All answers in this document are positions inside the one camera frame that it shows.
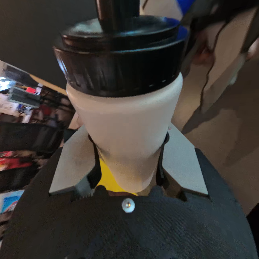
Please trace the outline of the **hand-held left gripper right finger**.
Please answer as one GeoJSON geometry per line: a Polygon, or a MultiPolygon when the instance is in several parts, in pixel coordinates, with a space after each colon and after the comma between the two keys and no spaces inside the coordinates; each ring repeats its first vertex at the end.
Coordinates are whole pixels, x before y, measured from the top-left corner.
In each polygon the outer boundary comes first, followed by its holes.
{"type": "Polygon", "coordinates": [[[157,185],[166,195],[208,195],[195,147],[172,123],[161,146],[157,185]]]}

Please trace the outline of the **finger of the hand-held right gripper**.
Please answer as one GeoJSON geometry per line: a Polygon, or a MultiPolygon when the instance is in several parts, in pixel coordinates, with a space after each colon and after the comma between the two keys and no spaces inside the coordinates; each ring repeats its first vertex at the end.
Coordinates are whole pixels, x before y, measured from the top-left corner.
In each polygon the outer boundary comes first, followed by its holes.
{"type": "Polygon", "coordinates": [[[259,11],[252,8],[234,15],[229,21],[206,29],[209,46],[213,46],[213,65],[202,89],[200,111],[207,111],[233,85],[259,36],[259,11]]]}

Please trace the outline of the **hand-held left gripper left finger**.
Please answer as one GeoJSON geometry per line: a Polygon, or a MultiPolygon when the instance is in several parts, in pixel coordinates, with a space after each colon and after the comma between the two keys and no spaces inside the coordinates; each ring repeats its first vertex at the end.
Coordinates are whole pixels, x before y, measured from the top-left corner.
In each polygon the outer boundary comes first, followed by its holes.
{"type": "Polygon", "coordinates": [[[63,145],[49,194],[73,192],[75,196],[92,196],[100,180],[99,153],[82,126],[63,145]]]}

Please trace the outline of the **yellow plastic bin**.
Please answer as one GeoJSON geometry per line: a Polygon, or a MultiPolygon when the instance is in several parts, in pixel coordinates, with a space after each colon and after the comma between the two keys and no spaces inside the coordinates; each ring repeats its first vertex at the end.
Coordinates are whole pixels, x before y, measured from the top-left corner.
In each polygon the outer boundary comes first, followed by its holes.
{"type": "Polygon", "coordinates": [[[123,188],[121,188],[118,183],[115,181],[114,176],[112,175],[110,169],[105,164],[102,159],[99,159],[101,166],[101,180],[95,187],[95,193],[101,193],[106,189],[106,192],[109,196],[129,196],[129,197],[137,197],[137,193],[126,192],[123,188]]]}

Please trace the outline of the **white bottle black lid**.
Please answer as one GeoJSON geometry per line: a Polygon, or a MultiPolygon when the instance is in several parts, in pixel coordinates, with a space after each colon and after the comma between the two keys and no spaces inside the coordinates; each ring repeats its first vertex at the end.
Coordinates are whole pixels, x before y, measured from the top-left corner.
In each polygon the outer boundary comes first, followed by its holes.
{"type": "Polygon", "coordinates": [[[138,193],[151,183],[182,90],[186,41],[165,21],[165,1],[95,3],[98,17],[62,31],[53,49],[115,181],[138,193]]]}

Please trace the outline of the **blue container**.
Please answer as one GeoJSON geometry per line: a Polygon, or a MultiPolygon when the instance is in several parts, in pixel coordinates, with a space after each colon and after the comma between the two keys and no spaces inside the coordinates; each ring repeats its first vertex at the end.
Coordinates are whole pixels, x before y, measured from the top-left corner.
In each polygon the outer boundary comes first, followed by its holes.
{"type": "Polygon", "coordinates": [[[190,23],[193,19],[191,7],[195,1],[192,0],[169,0],[165,1],[165,21],[174,26],[177,41],[186,41],[189,36],[190,23]]]}

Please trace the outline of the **black book stand wooden edge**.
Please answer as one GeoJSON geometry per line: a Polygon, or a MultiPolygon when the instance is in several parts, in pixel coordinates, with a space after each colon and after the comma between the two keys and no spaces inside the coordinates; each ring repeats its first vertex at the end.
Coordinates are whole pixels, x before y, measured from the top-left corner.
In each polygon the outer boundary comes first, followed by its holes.
{"type": "Polygon", "coordinates": [[[3,0],[0,2],[1,61],[40,83],[66,88],[53,44],[62,31],[97,18],[94,0],[3,0]]]}

